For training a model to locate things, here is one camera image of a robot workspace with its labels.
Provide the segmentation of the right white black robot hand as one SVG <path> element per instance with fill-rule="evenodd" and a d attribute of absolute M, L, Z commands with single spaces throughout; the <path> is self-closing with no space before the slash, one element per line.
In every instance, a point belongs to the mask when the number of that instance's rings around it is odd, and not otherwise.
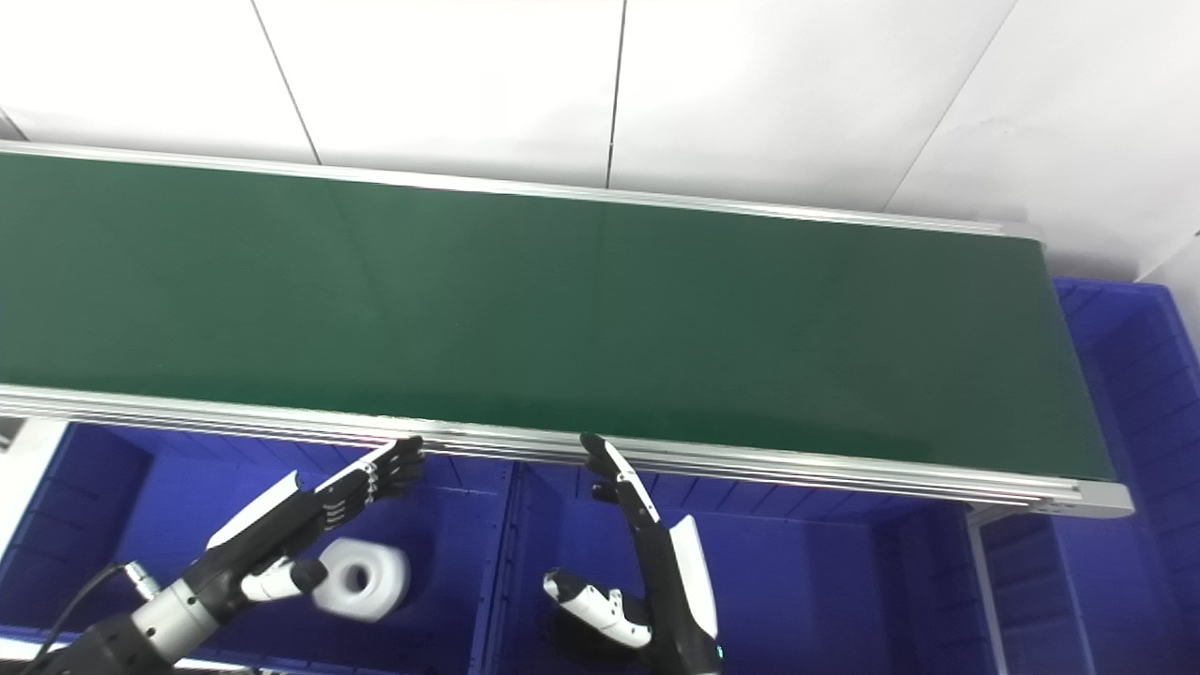
<path fill-rule="evenodd" d="M 583 659 L 636 663 L 650 674 L 720 674 L 716 604 L 695 519 L 664 524 L 638 471 L 612 442 L 596 434 L 580 442 L 586 467 L 598 474 L 592 498 L 625 516 L 644 595 L 550 569 L 544 593 L 554 604 L 556 641 Z"/>

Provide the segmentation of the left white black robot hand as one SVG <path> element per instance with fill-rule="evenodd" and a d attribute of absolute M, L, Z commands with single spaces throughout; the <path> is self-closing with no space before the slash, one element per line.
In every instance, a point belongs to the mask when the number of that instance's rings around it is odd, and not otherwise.
<path fill-rule="evenodd" d="M 215 534 L 184 572 L 185 604 L 224 625 L 253 604 L 313 593 L 328 567 L 304 552 L 370 504 L 406 496 L 424 477 L 424 437 L 412 436 L 358 458 L 320 486 L 302 488 L 287 474 L 278 484 L 282 496 L 256 507 L 248 522 Z"/>

